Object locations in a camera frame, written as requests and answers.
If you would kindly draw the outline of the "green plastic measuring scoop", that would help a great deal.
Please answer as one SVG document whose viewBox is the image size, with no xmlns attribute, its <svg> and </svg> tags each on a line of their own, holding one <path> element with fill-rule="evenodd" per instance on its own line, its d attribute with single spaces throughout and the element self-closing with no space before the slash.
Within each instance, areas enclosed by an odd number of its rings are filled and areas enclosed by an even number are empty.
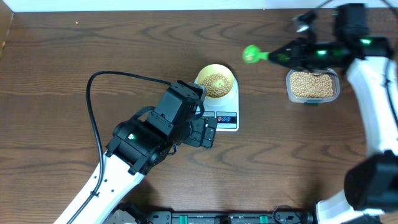
<svg viewBox="0 0 398 224">
<path fill-rule="evenodd" d="M 255 45 L 249 45 L 243 50 L 243 60 L 245 63 L 258 63 L 261 60 L 268 60 L 269 52 L 262 52 Z"/>
</svg>

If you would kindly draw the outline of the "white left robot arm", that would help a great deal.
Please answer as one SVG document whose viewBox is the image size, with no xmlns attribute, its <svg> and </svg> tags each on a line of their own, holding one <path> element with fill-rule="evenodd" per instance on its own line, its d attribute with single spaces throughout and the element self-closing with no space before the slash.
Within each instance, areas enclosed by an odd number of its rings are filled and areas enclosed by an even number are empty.
<svg viewBox="0 0 398 224">
<path fill-rule="evenodd" d="M 121 199 L 180 144 L 211 148 L 217 121 L 204 117 L 206 89 L 172 83 L 156 107 L 146 107 L 119 123 L 103 162 L 57 223 L 103 223 Z"/>
</svg>

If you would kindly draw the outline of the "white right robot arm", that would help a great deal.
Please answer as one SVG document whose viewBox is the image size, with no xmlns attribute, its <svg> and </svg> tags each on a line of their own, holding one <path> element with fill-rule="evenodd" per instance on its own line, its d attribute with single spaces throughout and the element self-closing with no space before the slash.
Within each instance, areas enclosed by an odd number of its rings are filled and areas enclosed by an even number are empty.
<svg viewBox="0 0 398 224">
<path fill-rule="evenodd" d="M 271 52 L 269 60 L 296 71 L 341 67 L 356 95 L 368 156 L 345 175 L 341 192 L 315 206 L 315 223 L 361 223 L 397 210 L 397 64 L 385 37 L 371 36 L 364 4 L 335 13 L 334 42 L 319 43 L 317 10 L 295 18 L 305 33 Z"/>
</svg>

